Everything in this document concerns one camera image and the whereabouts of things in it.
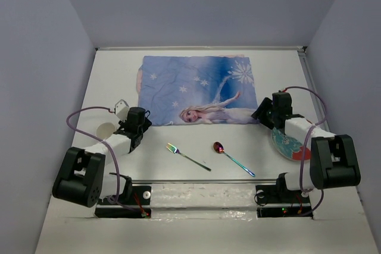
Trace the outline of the blue princess print placemat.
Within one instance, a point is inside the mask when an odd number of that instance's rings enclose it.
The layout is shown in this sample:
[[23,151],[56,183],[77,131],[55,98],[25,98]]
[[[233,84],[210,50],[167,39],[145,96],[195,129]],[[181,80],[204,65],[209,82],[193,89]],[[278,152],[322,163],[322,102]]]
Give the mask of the blue princess print placemat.
[[137,86],[153,126],[257,123],[248,57],[145,56]]

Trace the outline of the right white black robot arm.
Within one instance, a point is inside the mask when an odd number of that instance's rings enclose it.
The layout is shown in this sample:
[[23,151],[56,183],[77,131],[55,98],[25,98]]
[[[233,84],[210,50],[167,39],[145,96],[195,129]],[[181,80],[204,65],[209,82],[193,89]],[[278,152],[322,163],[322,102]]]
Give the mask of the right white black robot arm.
[[289,93],[264,98],[252,118],[302,143],[299,173],[282,173],[276,180],[274,195],[279,201],[289,201],[296,191],[359,185],[361,173],[352,137],[325,131],[294,113]]

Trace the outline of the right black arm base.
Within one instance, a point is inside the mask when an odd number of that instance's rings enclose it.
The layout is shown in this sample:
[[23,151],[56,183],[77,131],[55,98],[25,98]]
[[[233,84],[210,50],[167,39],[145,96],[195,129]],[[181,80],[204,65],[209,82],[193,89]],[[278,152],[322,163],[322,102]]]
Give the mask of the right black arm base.
[[280,191],[275,185],[257,185],[254,202],[258,218],[298,217],[312,210],[310,198],[300,190]]

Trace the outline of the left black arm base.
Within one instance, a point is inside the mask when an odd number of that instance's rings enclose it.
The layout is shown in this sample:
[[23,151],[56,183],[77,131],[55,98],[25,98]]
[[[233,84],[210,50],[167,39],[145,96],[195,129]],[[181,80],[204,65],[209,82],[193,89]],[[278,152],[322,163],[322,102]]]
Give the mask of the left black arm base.
[[94,215],[97,218],[148,219],[152,214],[151,196],[151,185],[132,184],[119,196],[116,204],[109,203],[107,198],[100,199]]

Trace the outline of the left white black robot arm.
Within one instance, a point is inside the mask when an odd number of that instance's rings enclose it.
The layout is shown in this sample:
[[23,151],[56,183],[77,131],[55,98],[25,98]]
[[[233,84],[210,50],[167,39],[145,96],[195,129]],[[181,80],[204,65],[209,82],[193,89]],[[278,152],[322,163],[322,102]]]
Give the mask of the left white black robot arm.
[[[119,128],[106,139],[101,139],[78,129],[71,118],[83,111],[101,109],[119,119]],[[118,158],[132,153],[141,143],[144,133],[152,125],[150,112],[141,107],[129,107],[121,101],[113,109],[104,106],[90,106],[73,112],[66,118],[66,124],[77,133],[90,137],[97,144],[87,148],[75,146],[67,149],[52,187],[52,196],[77,205],[90,208],[102,196],[105,167],[108,160],[115,167],[116,184],[111,194],[106,195],[109,203],[126,203],[132,196],[132,189],[121,182]]]

